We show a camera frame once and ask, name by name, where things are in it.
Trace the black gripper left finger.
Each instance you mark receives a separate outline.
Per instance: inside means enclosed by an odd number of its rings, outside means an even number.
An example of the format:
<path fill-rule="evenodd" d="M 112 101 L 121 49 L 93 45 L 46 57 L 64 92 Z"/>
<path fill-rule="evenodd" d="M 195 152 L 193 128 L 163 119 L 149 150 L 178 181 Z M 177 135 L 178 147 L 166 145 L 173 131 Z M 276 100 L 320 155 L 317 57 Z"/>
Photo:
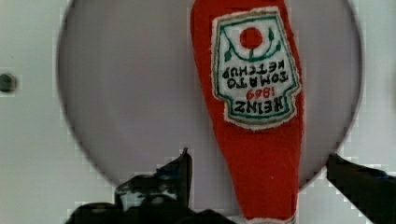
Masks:
<path fill-rule="evenodd" d="M 119 185 L 113 203 L 79 206 L 64 224 L 236 224 L 206 209 L 189 208 L 192 158 L 186 148 L 152 175 Z"/>

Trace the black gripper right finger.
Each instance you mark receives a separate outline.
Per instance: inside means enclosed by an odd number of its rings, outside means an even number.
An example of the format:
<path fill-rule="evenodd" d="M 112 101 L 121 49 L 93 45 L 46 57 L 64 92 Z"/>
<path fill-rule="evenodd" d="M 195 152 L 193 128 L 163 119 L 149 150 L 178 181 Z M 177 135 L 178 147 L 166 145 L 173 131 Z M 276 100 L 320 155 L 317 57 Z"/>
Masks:
<path fill-rule="evenodd" d="M 327 179 L 374 224 L 396 224 L 395 177 L 331 154 Z"/>

